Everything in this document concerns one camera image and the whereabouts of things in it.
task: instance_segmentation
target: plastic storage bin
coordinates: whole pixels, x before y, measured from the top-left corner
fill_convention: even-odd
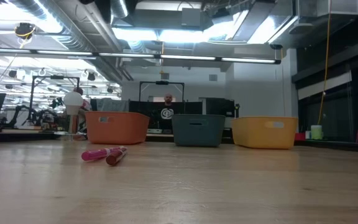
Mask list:
[[[218,147],[222,141],[225,116],[175,114],[173,140],[177,146]]]
[[[94,144],[136,144],[146,140],[149,117],[140,113],[85,113],[88,139]]]
[[[232,121],[234,144],[262,149],[293,147],[298,118],[249,116]]]

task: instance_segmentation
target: person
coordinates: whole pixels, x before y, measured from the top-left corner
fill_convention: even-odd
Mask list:
[[[171,106],[172,105],[172,95],[170,93],[165,94],[164,102],[165,102],[165,106]]]
[[[164,96],[164,106],[160,111],[159,126],[161,129],[172,130],[172,116],[175,114],[170,93]]]
[[[75,87],[73,91],[81,94],[81,96],[84,93],[83,89],[77,87]],[[91,104],[87,100],[84,100],[80,110],[78,111],[78,124],[79,124],[78,131],[81,133],[86,133],[85,112],[91,110],[92,110]]]

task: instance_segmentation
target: logo on shirt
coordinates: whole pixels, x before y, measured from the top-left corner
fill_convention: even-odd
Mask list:
[[[173,116],[173,109],[164,108],[161,111],[162,119],[172,119],[172,116]]]

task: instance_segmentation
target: table surface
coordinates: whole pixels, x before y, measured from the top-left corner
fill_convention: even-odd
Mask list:
[[[88,142],[0,144],[0,223],[358,223],[358,152],[128,146],[116,167]]]

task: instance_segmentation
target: desk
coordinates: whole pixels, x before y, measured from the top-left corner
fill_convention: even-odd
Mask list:
[[[116,167],[86,141],[0,143],[0,223],[358,223],[358,152],[128,146]]]

